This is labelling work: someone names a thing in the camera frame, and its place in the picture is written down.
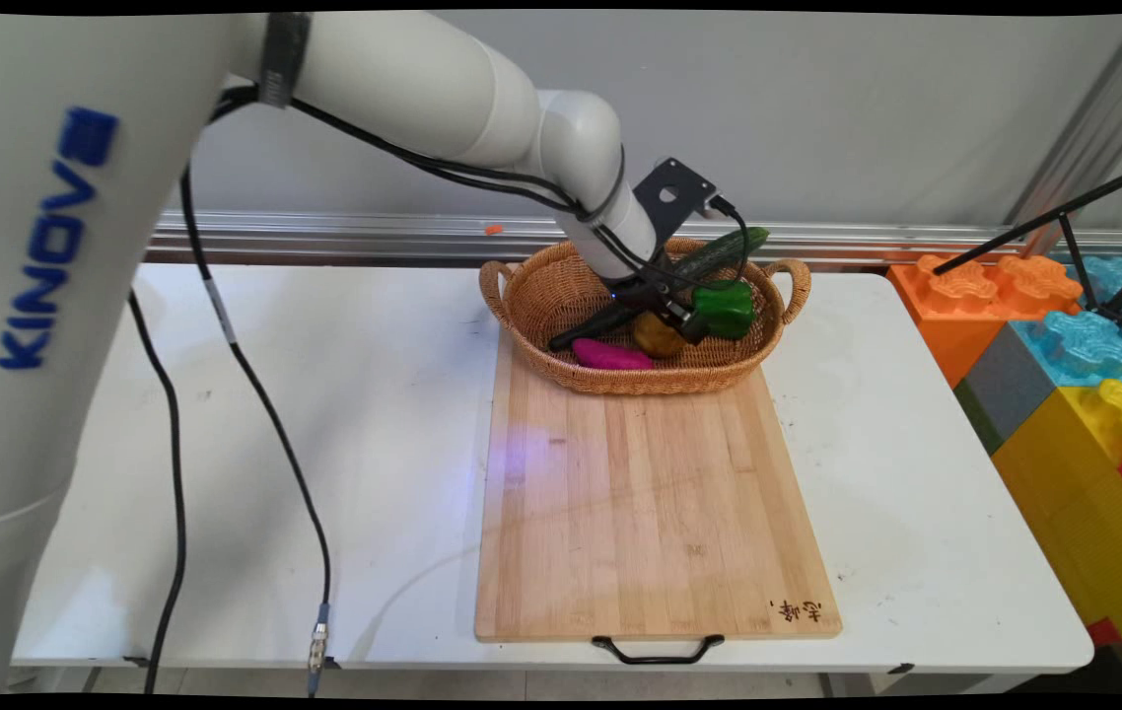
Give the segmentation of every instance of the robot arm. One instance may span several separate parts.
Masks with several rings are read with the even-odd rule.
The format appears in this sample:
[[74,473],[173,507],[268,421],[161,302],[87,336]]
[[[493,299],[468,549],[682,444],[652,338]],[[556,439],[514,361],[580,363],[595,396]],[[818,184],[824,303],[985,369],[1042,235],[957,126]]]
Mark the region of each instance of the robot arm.
[[[267,15],[0,15],[0,690],[93,390],[151,227]],[[316,12],[294,95],[401,148],[560,185],[629,251],[656,233],[620,179],[613,109],[537,91],[425,12]],[[558,215],[611,287],[633,270]]]
[[[258,81],[267,13],[246,15],[232,73]],[[314,12],[294,95],[401,148],[560,185],[643,259],[655,232],[627,181],[614,110],[585,91],[537,91],[503,54],[429,12]],[[606,282],[632,270],[573,216],[557,221]]]

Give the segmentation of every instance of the wooden cutting board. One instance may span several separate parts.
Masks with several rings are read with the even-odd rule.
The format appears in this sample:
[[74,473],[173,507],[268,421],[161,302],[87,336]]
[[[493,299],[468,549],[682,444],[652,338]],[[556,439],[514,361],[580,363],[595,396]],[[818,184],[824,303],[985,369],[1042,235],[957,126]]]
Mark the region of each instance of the wooden cutting board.
[[762,369],[709,395],[579,395],[500,333],[479,639],[840,631]]

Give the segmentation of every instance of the cucumber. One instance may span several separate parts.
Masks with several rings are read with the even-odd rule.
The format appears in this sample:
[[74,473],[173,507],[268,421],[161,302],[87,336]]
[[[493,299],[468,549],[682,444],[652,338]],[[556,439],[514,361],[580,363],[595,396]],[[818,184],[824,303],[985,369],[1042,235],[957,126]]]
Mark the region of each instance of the cucumber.
[[[763,228],[749,228],[746,231],[749,233],[749,241],[744,246],[753,255],[758,247],[767,241],[769,233]],[[724,268],[724,266],[736,265],[743,255],[742,247],[741,230],[725,233],[697,249],[692,255],[675,261],[674,274],[682,275],[684,278],[699,279],[710,271]],[[610,303],[609,306],[597,311],[596,315],[583,321],[579,326],[567,330],[561,335],[550,340],[549,350],[565,350],[579,338],[605,335],[605,333],[636,320],[636,315],[641,314],[643,308],[629,308],[622,303]]]

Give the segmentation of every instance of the kinova logo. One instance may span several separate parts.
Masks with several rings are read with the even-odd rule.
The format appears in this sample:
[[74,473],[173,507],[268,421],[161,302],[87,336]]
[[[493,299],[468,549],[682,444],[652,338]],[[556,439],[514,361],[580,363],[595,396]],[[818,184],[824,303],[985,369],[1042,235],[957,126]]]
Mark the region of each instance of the kinova logo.
[[76,174],[70,163],[104,166],[116,127],[118,118],[109,113],[82,108],[66,110],[66,122],[57,144],[57,156],[64,160],[53,162],[53,174],[70,187],[70,192],[52,194],[39,202],[39,215],[30,228],[26,248],[26,255],[34,262],[21,268],[35,284],[12,298],[12,310],[17,314],[6,321],[8,330],[1,331],[1,345],[8,354],[0,358],[0,367],[7,370],[38,368],[44,362],[39,351],[53,335],[57,312],[56,303],[46,297],[66,283],[66,265],[75,260],[84,231],[83,220],[66,211],[96,196],[93,186]]

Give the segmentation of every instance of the green bell pepper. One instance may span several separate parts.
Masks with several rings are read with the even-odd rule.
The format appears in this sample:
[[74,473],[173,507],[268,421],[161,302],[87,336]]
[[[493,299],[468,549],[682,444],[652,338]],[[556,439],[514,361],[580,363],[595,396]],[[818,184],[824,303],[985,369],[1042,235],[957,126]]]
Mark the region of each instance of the green bell pepper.
[[749,284],[738,280],[728,288],[730,283],[719,280],[711,284],[714,288],[697,288],[692,292],[692,307],[710,324],[710,335],[741,340],[754,323],[754,295]]

